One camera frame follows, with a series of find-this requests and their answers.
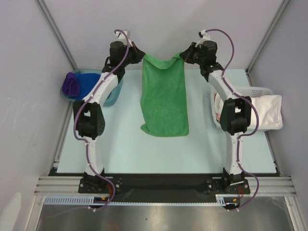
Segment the green microfibre towel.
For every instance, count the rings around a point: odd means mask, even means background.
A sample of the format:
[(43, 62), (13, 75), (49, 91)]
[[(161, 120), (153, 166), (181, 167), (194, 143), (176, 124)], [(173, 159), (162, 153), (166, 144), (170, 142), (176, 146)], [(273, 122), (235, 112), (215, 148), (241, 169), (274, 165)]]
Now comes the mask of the green microfibre towel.
[(164, 61), (146, 54), (142, 64), (141, 130), (156, 137), (189, 134), (184, 61), (179, 54)]

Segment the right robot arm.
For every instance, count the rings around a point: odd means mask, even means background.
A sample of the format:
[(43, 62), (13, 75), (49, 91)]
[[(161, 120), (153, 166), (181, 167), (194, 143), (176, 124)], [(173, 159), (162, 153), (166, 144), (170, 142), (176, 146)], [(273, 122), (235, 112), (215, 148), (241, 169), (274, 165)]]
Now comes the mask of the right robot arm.
[(205, 80), (223, 100), (220, 126), (226, 135), (226, 164), (220, 180), (207, 180), (210, 191), (226, 194), (249, 194), (250, 188), (241, 165), (240, 138), (251, 124), (251, 98), (241, 95), (224, 75), (216, 61), (218, 46), (214, 41), (193, 42), (180, 57), (188, 64), (197, 64)]

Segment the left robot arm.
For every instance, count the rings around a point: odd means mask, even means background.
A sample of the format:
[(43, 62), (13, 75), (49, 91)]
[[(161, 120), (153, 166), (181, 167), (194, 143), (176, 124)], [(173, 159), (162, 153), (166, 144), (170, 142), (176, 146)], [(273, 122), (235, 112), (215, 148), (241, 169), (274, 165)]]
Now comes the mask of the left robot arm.
[(73, 103), (73, 133), (77, 140), (86, 145), (87, 165), (79, 183), (79, 193), (103, 193), (111, 186), (104, 177), (98, 141), (105, 129), (102, 104), (121, 82), (126, 66), (139, 63), (145, 55), (134, 42), (124, 44), (114, 41), (109, 52), (98, 82), (87, 96)]

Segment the pink towel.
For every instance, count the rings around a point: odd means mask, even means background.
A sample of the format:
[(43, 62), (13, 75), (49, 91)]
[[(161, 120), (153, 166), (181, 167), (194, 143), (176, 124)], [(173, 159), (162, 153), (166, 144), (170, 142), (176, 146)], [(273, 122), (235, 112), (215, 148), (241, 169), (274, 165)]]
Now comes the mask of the pink towel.
[(224, 101), (221, 99), (218, 93), (215, 93), (214, 94), (214, 108), (215, 108), (216, 121), (218, 123), (220, 123), (220, 117), (221, 117), (223, 105), (224, 105)]

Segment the blue towel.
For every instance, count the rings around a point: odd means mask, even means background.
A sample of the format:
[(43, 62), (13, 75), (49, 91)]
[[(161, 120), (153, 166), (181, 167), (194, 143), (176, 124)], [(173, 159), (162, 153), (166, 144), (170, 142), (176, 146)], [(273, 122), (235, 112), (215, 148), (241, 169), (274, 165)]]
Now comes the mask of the blue towel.
[(64, 97), (70, 100), (82, 100), (85, 96), (87, 96), (93, 89), (93, 87), (97, 84), (100, 79), (100, 74), (96, 73), (73, 73), (78, 80), (80, 86), (80, 93), (76, 97), (68, 97), (65, 96), (62, 91)]

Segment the white plastic basket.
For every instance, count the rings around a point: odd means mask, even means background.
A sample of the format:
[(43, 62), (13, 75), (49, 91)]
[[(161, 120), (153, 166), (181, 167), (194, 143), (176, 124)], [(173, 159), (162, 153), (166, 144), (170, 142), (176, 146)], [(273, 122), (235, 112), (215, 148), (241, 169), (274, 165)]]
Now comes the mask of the white plastic basket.
[[(251, 99), (255, 97), (261, 97), (263, 95), (274, 95), (273, 92), (268, 88), (262, 88), (262, 87), (240, 87), (237, 86), (236, 90), (238, 90), (239, 93), (241, 93), (243, 96), (249, 96)], [(214, 108), (214, 94), (217, 93), (217, 91), (214, 88), (211, 88), (211, 109), (212, 109), (212, 116), (214, 123), (218, 129), (221, 129), (220, 123), (216, 121), (216, 115), (215, 115), (215, 108)]]

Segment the purple towel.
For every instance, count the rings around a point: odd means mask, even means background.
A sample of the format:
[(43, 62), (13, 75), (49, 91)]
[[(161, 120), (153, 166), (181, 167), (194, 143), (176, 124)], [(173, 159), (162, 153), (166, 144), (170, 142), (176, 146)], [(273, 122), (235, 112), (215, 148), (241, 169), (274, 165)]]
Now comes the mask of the purple towel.
[(76, 97), (80, 93), (78, 80), (72, 72), (66, 74), (62, 85), (62, 93), (68, 97)]

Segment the white towel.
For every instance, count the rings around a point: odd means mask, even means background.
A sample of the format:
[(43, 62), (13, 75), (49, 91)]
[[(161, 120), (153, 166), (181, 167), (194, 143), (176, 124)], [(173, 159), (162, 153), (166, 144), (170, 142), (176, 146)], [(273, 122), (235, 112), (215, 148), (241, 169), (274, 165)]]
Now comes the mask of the white towel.
[(279, 130), (283, 127), (281, 95), (263, 95), (252, 98), (259, 117), (258, 130)]

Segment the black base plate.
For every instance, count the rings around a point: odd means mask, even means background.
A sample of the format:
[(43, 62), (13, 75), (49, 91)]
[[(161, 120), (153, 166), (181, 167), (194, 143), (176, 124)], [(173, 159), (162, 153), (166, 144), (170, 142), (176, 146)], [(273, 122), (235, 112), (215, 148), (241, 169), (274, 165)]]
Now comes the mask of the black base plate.
[[(83, 173), (56, 173), (51, 170), (49, 176), (83, 176)], [(210, 191), (207, 180), (220, 180), (222, 173), (216, 174), (142, 174), (142, 173), (105, 173), (104, 177), (111, 183), (103, 193), (81, 194), (107, 194), (114, 193), (113, 202), (124, 203), (209, 203), (214, 201), (215, 195), (241, 195), (226, 194)], [(250, 193), (259, 183), (259, 177), (277, 177), (278, 174), (259, 173), (255, 177), (245, 174)]]

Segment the aluminium frame rail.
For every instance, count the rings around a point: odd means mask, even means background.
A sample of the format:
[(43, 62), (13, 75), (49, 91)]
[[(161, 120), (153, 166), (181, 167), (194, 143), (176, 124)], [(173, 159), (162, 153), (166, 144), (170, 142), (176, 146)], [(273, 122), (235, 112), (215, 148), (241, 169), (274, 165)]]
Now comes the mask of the aluminium frame rail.
[[(81, 176), (39, 177), (35, 195), (76, 195)], [(259, 177), (257, 196), (297, 196), (290, 177)]]

